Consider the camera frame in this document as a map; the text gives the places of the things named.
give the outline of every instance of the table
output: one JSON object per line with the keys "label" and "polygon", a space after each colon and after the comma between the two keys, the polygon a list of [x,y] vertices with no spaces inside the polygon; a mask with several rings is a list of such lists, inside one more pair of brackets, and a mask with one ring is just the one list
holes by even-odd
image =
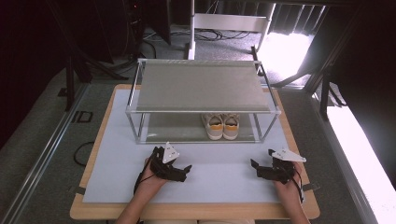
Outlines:
{"label": "table", "polygon": [[[102,125],[93,145],[92,154],[79,186],[86,188],[92,174],[92,169],[98,154],[98,149],[104,135],[108,117],[116,90],[129,90],[131,85],[118,85],[110,99]],[[279,107],[283,110],[279,96],[275,91]],[[298,153],[297,145],[293,139],[286,114],[280,115],[279,120],[287,138],[289,149]],[[309,183],[306,170],[302,164],[303,184]],[[303,204],[308,218],[319,216],[318,204],[313,190],[306,191],[306,202]],[[70,216],[74,219],[116,219],[126,203],[84,203],[83,195],[76,194],[71,206]],[[280,219],[288,218],[280,203],[150,203],[141,215],[142,219]]]}

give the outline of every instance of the black cable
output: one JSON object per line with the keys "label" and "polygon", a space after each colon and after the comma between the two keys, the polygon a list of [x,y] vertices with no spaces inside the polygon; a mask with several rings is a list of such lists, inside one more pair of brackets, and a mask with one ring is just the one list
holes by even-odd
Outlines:
{"label": "black cable", "polygon": [[149,43],[147,40],[143,40],[143,43],[148,44],[152,47],[152,50],[154,51],[154,59],[157,59],[157,50],[155,49],[154,45]]}
{"label": "black cable", "polygon": [[74,160],[74,162],[76,163],[76,164],[78,164],[78,165],[80,165],[80,166],[87,166],[87,164],[85,164],[85,163],[82,163],[82,162],[80,162],[80,161],[78,161],[77,160],[77,154],[78,154],[78,152],[79,152],[79,150],[80,149],[82,149],[83,147],[85,147],[85,146],[87,146],[87,145],[89,145],[89,144],[93,144],[94,142],[86,142],[86,143],[83,143],[83,144],[81,144],[81,146],[79,146],[77,149],[76,149],[76,151],[75,151],[75,153],[74,153],[74,155],[73,155],[73,160]]}

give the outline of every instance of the tripod leg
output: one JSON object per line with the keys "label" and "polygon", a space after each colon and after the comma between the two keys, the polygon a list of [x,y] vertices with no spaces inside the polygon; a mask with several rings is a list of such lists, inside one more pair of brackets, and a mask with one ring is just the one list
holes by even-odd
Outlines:
{"label": "tripod leg", "polygon": [[72,57],[68,57],[66,60],[66,96],[67,104],[66,111],[68,111],[74,103],[74,70]]}

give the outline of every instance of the hand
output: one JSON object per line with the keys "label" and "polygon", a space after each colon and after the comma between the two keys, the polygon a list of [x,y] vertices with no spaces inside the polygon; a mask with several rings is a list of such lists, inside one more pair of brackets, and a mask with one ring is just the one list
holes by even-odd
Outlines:
{"label": "hand", "polygon": [[160,188],[166,183],[166,180],[157,177],[149,169],[149,159],[146,159],[146,170],[142,174],[139,186],[134,193],[134,197],[120,214],[116,223],[136,223],[146,204],[154,197]]}
{"label": "hand", "polygon": [[[296,173],[293,179],[300,185],[300,176],[297,172],[301,173],[301,167],[297,162],[293,162]],[[274,185],[277,191],[277,196],[279,197],[283,207],[290,216],[291,223],[309,223],[306,218],[304,210],[301,206],[299,189],[296,188],[292,180],[290,180],[285,185],[279,181],[274,181]]]}
{"label": "hand", "polygon": [[148,163],[146,170],[143,172],[141,181],[134,193],[135,196],[144,196],[146,198],[147,203],[149,200],[154,197],[160,188],[167,182],[165,179],[161,179],[156,176],[149,169],[151,161],[149,159],[145,160],[145,165]]}

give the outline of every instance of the shoe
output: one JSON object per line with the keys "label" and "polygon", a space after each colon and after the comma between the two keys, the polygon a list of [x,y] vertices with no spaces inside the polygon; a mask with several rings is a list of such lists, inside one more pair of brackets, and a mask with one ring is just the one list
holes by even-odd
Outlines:
{"label": "shoe", "polygon": [[234,140],[239,133],[239,115],[223,114],[224,121],[223,137],[227,140]]}
{"label": "shoe", "polygon": [[211,140],[219,140],[223,134],[221,114],[202,114],[201,118],[205,125],[207,136]]}

